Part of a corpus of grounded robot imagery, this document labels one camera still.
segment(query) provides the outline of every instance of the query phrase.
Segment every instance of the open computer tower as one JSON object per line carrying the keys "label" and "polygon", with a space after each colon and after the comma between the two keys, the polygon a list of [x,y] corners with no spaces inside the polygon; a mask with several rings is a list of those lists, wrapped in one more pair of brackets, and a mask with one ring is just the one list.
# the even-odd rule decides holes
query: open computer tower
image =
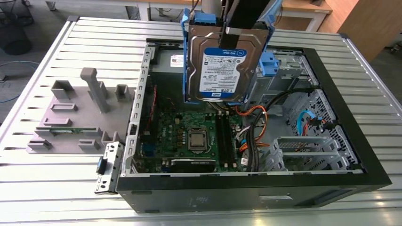
{"label": "open computer tower", "polygon": [[[240,136],[249,119],[230,106],[183,101],[182,42],[149,40],[126,144],[110,143],[97,193],[118,192],[138,213],[321,207],[391,179],[314,49],[269,46],[274,77],[256,70],[240,111],[293,93],[270,109],[258,171]],[[320,116],[314,123],[309,114]],[[298,121],[308,124],[304,136]]]}

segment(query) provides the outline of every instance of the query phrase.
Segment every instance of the sticker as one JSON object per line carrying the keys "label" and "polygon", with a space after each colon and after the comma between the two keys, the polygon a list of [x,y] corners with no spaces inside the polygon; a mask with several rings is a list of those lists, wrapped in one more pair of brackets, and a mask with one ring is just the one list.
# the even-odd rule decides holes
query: sticker
{"label": "sticker", "polygon": [[236,92],[241,78],[237,67],[246,54],[244,49],[206,48],[201,69],[201,92],[206,97],[229,97]]}
{"label": "sticker", "polygon": [[242,165],[245,165],[245,166],[248,166],[248,164],[249,164],[249,159],[246,159],[246,158],[242,158],[242,160],[241,160],[241,164],[242,164]]}
{"label": "sticker", "polygon": [[183,55],[171,55],[170,57],[170,66],[171,67],[183,67]]}

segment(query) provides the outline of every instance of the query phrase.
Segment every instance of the wastebasket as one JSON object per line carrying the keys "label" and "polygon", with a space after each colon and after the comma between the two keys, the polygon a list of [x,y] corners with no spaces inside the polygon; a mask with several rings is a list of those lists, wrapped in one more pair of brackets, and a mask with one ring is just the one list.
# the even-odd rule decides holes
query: wastebasket
{"label": "wastebasket", "polygon": [[25,54],[33,49],[17,15],[7,12],[0,12],[0,48],[10,55]]}
{"label": "wastebasket", "polygon": [[29,9],[30,2],[26,0],[0,0],[0,11],[9,15],[14,14],[14,19],[21,26],[34,24],[34,17]]}

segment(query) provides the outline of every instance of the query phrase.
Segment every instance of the ram slot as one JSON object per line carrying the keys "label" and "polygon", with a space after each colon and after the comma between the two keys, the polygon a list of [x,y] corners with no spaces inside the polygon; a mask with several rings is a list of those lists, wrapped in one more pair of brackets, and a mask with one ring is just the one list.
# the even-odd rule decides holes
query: ram slot
{"label": "ram slot", "polygon": [[218,114],[216,117],[217,138],[220,150],[220,163],[222,167],[236,167],[233,152],[233,136],[229,115]]}

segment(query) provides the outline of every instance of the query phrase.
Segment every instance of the cpu socket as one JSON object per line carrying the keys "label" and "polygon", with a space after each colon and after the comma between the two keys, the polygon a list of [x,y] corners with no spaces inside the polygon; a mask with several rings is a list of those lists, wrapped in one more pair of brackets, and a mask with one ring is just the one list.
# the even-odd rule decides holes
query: cpu socket
{"label": "cpu socket", "polygon": [[202,128],[189,130],[189,150],[196,154],[206,152],[209,149],[208,131]]}

